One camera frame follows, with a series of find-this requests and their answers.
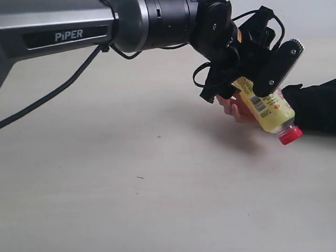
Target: human hand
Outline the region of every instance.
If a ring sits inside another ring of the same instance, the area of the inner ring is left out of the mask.
[[[236,122],[239,123],[256,123],[257,120],[251,113],[250,109],[245,105],[240,95],[237,93],[231,99],[224,99],[223,97],[216,96],[220,105],[224,107],[224,112],[233,116]]]

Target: piper logo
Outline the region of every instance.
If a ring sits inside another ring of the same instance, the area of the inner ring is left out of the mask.
[[[55,33],[55,42],[65,42],[72,39],[83,37],[83,30],[69,30],[61,33]]]

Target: bottle label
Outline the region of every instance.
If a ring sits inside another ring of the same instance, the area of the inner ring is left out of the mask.
[[[253,82],[241,77],[234,82],[241,90],[240,96],[265,131],[272,132],[295,117],[295,112],[285,100],[280,89],[267,97],[253,93]]]

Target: red bottle cap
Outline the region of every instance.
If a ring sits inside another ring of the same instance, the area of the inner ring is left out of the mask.
[[[290,129],[289,131],[287,131],[281,137],[279,137],[279,140],[283,145],[287,145],[295,141],[297,138],[299,138],[302,135],[303,135],[302,131],[300,130],[299,127],[296,126]]]

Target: white wall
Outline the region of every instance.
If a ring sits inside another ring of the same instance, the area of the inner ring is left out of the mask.
[[[258,9],[261,5],[273,9],[282,20],[286,39],[336,37],[335,0],[232,0],[233,16]],[[275,23],[272,28],[279,31]]]

